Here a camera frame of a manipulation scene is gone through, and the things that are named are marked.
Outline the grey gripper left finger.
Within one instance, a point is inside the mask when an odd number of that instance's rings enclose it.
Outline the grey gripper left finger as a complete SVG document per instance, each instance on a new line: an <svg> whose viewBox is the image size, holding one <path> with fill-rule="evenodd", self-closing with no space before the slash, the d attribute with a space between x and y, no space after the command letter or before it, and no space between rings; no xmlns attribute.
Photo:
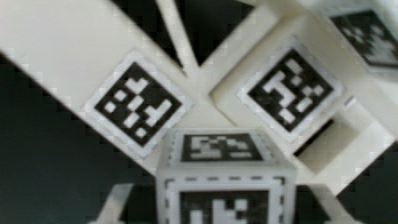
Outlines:
<svg viewBox="0 0 398 224"><path fill-rule="evenodd" d="M157 224L153 185L114 185L98 217L88 224Z"/></svg>

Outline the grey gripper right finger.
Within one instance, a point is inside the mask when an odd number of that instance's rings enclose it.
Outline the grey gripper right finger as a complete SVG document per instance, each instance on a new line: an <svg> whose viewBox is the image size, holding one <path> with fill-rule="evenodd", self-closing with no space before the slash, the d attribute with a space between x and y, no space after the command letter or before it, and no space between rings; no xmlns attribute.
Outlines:
<svg viewBox="0 0 398 224"><path fill-rule="evenodd" d="M351 215L324 184L297 186L294 224L365 224Z"/></svg>

